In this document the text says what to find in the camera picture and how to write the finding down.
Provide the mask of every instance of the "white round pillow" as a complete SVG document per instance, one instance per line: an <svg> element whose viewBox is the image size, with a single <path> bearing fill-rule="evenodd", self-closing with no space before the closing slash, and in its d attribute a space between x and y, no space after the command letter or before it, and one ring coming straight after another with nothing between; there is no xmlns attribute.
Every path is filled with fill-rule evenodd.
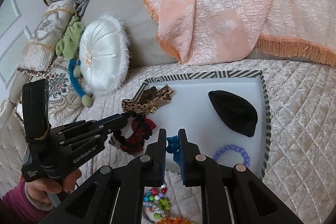
<svg viewBox="0 0 336 224"><path fill-rule="evenodd" d="M79 45L80 69L95 92L121 86L129 64L128 45L122 23L112 16L102 16L86 27Z"/></svg>

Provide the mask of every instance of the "quilted bedspread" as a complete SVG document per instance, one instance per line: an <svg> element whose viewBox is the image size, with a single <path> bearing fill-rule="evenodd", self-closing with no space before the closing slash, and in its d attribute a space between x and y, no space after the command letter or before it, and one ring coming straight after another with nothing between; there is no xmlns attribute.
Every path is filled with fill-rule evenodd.
<svg viewBox="0 0 336 224"><path fill-rule="evenodd" d="M323 223L336 204L336 69L287 60L241 60L233 63L178 64L131 70L124 86L95 97L78 120L121 113L121 100L133 98L148 77L213 70L263 71L271 111L272 137L263 182L305 223ZM85 180L102 165L118 167L131 155L107 145L82 166ZM182 186L179 174L166 172L172 213L202 223L199 188Z"/></svg>

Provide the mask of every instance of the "purple beaded bracelet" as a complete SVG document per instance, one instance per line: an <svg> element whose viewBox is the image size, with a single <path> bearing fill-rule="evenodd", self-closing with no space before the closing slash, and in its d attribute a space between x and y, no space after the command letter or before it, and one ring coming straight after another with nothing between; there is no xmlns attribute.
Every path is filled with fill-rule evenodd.
<svg viewBox="0 0 336 224"><path fill-rule="evenodd" d="M239 152L241 154L241 156L244 158L244 165L248 168L250 167L250 160L251 158L249 157L249 155L247 154L247 152L245 151L244 148L239 147L237 145L234 144L230 144L230 145L226 145L224 147L222 147L221 149L217 150L216 153L214 154L214 156L212 157L215 161L218 160L219 156L221 155L221 153L224 153L228 150L233 150L236 152Z"/></svg>

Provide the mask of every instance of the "orange beaded bracelet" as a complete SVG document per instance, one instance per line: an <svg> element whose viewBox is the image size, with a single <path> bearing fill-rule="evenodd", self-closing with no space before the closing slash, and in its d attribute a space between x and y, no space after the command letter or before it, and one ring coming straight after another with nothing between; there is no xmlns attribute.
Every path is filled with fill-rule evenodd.
<svg viewBox="0 0 336 224"><path fill-rule="evenodd" d="M159 222L157 222L156 224L195 224L195 223L182 218L164 218Z"/></svg>

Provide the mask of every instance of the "magenta sleeve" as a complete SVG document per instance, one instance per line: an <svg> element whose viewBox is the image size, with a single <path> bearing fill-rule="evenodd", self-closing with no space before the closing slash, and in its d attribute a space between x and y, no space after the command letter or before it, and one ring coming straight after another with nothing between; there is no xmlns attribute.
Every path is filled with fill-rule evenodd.
<svg viewBox="0 0 336 224"><path fill-rule="evenodd" d="M13 190L10 190L2 198L6 207L12 209L24 223L38 223L49 212L37 209L28 200L25 193L25 181L20 182Z"/></svg>

